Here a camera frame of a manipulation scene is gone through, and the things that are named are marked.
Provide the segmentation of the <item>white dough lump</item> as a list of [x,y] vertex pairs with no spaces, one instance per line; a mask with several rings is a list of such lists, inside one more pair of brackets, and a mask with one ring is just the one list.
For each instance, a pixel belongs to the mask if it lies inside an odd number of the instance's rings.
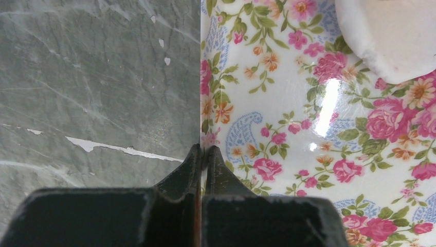
[[435,1],[335,1],[352,52],[387,83],[435,70]]

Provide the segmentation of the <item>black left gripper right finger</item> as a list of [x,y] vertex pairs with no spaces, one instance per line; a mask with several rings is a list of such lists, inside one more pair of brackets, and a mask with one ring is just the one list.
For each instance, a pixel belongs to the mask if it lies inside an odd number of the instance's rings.
[[257,196],[207,152],[202,246],[348,246],[341,218],[324,198]]

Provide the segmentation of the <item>floral print tray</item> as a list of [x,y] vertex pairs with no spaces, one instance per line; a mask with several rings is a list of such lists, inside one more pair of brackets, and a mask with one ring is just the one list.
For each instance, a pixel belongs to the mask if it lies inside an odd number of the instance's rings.
[[201,1],[201,142],[259,196],[322,197],[350,246],[435,246],[435,66],[392,84],[335,1]]

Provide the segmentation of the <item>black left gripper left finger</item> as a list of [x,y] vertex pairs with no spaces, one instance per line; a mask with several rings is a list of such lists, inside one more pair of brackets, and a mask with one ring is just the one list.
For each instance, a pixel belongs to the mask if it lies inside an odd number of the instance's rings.
[[17,208],[1,246],[199,246],[201,149],[151,187],[44,188]]

